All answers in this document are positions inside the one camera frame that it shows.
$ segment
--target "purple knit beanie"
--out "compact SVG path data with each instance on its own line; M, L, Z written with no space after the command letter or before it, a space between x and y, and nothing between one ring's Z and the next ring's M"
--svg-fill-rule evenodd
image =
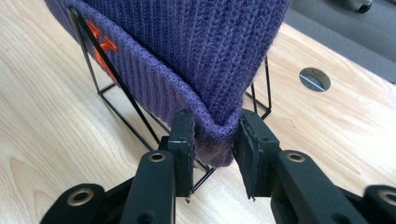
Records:
M67 7L111 40L106 55L136 101L172 124L187 109L195 155L214 167L233 161L242 96L290 0L46 0L74 37ZM89 53L94 54L91 44Z

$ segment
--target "orange logo patch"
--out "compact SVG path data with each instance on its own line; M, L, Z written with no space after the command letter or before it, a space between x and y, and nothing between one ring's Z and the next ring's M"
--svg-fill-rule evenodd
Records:
M100 36L100 31L99 29L93 25L90 21L86 21L88 27L90 28L93 36L97 41L99 41L99 36ZM100 47L103 51L107 50L113 50L115 52L119 51L119 48L111 41L107 36L104 37L105 42L100 44ZM107 71L108 75L113 79L113 81L117 82L116 78L114 77L113 73L111 72L110 68L108 68L107 64L105 63L105 60L102 58L102 56L99 54L99 52L94 49L95 53L95 60L99 63L99 65Z

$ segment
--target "metal wire stand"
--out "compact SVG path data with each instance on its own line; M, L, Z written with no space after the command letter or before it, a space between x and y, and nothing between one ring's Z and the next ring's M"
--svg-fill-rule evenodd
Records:
M157 144L160 144L160 139L157 136L157 134L154 132L152 129L151 125L149 124L148 120L146 119L145 115L143 114L142 110L140 109L139 105L135 101L134 97L132 94L128 91L127 87L123 83L122 79L120 78L119 73L116 71L114 68L113 64L110 62L110 60L107 58L105 55L105 52L103 49L100 47L99 42L96 40L94 37L92 31L84 21L84 19L79 15L79 13L76 11L75 8L70 7L69 9L69 17L71 22L73 23L73 27L75 30L75 33L78 38L78 43L81 46L82 53L84 54L84 58L86 60L86 63L88 65L88 68L90 70L93 84L96 88L96 91L98 95L106 102L106 104L113 110L113 112L124 122L124 124L132 131L132 133L137 137L137 139L146 147L147 150L154 150L153 147L151 147L148 143L148 141L139 133L138 130L134 128L134 126L126 120L123 115L117 110L117 108L110 103L110 101L106 98L105 93L109 90L111 90L113 87L117 86L115 82L112 82L102 89L99 89L97 80L96 80L96 74L93 72L92 69L92 64L90 57L88 55L88 49L84 41L83 33L88 37L88 40L92 43L93 47L97 50L97 52L100 54L104 62L106 63L107 67L113 74L114 78L116 79L118 86L122 89L124 94L127 96L128 100L131 102L132 106L134 107L135 111L139 115L139 117L142 119L144 124L146 125L148 131L150 132L151 136L155 140ZM155 116L153 116L151 113L149 113L147 110L145 110L167 133L170 133L167 127L165 127ZM196 160L197 163L202 166L202 168L205 170L205 175L195 184L194 190L197 190L200 188L200 186L213 174L213 172L216 170L215 168L211 168L207 165L202 164L200 161Z
M252 83L251 86L250 86L251 94L248 93L247 91L245 92L245 95L253 101L254 112L256 114L257 114L257 105L259 105L259 106L261 106L262 108L265 109L265 113L262 115L262 119L267 118L267 116L271 113L271 109L272 109L270 72L269 72L269 69L268 69L268 58L267 58L266 55L265 55L265 58L264 58L264 63L265 63L265 80L266 80L266 83L267 83L268 106L264 105L262 102L260 102L259 100L256 99L254 83Z

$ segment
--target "round metal grommet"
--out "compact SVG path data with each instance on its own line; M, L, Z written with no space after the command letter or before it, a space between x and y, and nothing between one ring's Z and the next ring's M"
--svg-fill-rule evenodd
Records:
M396 206L396 192L390 190L380 190L378 194L384 202Z
M165 157L165 154L160 153L160 152L151 154L151 155L149 156L149 160L150 160L150 161L154 161L154 162L164 161L165 158L166 158L166 157Z
M300 72L300 81L311 91L327 91L332 82L321 70L307 67Z
M302 155L297 154L297 153L293 153L293 152L291 152L288 155L286 155L286 158L288 158L288 160L294 161L294 162L303 162L303 161L305 161L305 158Z
M78 189L67 198L67 204L70 206L83 205L92 199L93 194L92 189Z

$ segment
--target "wooden table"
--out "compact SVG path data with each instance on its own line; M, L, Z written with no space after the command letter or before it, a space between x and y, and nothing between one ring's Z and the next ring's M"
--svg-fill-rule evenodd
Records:
M37 223L77 184L111 189L134 175L146 150L96 95L79 45L43 1L0 2L0 53L0 223ZM396 186L394 86L286 24L269 61L274 109L265 122L283 149L307 153L357 194ZM308 66L328 74L328 91L300 83ZM262 74L256 88L264 100ZM120 91L110 96L138 120ZM235 163L217 170L191 203L177 199L177 223L269 222L269 200L247 199Z

